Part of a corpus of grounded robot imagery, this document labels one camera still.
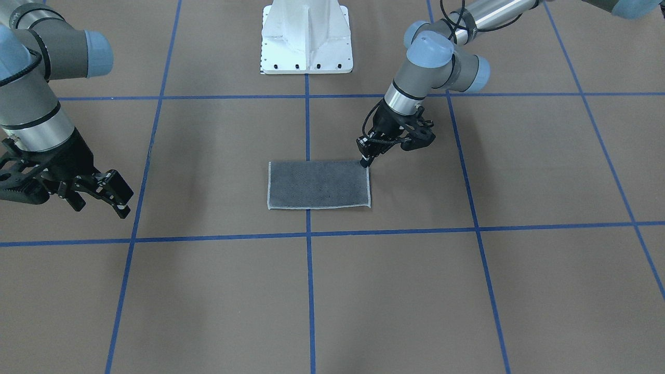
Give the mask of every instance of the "blue joint cap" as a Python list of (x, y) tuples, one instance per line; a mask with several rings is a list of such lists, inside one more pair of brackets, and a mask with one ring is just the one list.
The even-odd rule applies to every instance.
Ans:
[(14, 32), (0, 25), (0, 81), (22, 71), (31, 61), (30, 52), (16, 38)]
[(107, 75), (113, 69), (113, 50), (106, 37), (97, 31), (85, 31), (88, 42), (87, 78)]
[(448, 64), (454, 52), (455, 45), (443, 35), (423, 31), (406, 51), (406, 58), (419, 67), (436, 69)]
[(481, 89), (485, 88), (485, 85), (489, 81), (489, 76), (491, 69), (489, 68), (489, 62), (480, 56), (478, 58), (478, 73), (475, 75), (475, 79), (469, 88), (464, 91), (465, 93), (478, 93)]
[(661, 2), (662, 0), (619, 0), (612, 8), (612, 15), (625, 19), (637, 19), (647, 15)]
[(416, 21), (409, 26), (409, 28), (406, 30), (404, 33), (404, 46), (409, 49), (411, 47), (411, 42), (414, 40), (414, 37), (416, 36), (416, 33), (418, 32), (418, 29), (422, 25), (428, 25), (429, 22), (425, 21)]

